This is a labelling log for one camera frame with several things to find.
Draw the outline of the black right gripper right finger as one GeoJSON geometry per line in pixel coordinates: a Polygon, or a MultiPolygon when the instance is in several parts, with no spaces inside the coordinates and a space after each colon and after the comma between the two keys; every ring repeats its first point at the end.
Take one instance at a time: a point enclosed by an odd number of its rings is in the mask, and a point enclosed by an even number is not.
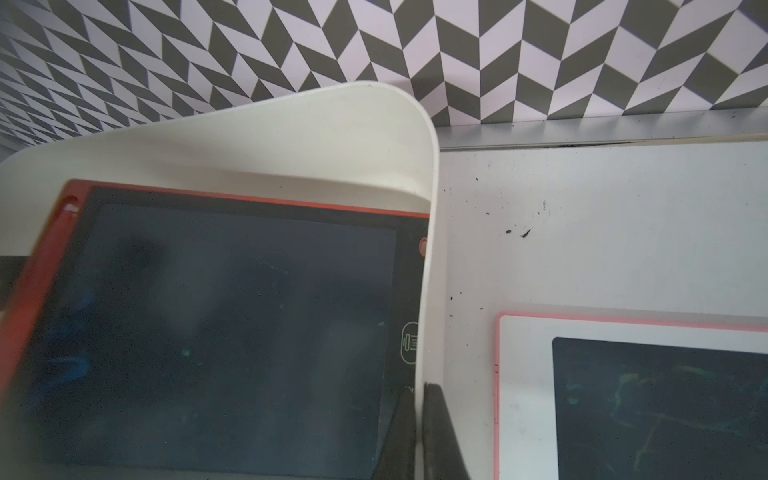
{"type": "Polygon", "coordinates": [[[469,480],[448,405],[440,385],[426,383],[422,408],[424,478],[469,480]]]}

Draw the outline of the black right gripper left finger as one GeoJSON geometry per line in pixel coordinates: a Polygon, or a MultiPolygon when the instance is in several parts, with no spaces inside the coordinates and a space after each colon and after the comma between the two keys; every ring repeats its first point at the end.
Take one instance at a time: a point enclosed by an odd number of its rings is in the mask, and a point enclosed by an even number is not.
{"type": "Polygon", "coordinates": [[[413,480],[416,451],[414,392],[405,388],[391,419],[373,480],[413,480]]]}

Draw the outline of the white plastic storage box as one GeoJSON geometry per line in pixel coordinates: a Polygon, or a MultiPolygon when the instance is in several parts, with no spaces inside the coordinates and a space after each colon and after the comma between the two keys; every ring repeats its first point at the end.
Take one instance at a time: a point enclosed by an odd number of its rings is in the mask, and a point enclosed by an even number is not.
{"type": "Polygon", "coordinates": [[[381,83],[324,87],[248,106],[30,147],[1,165],[1,325],[16,282],[71,180],[372,207],[429,217],[413,388],[416,448],[438,285],[439,147],[425,110],[381,83]]]}

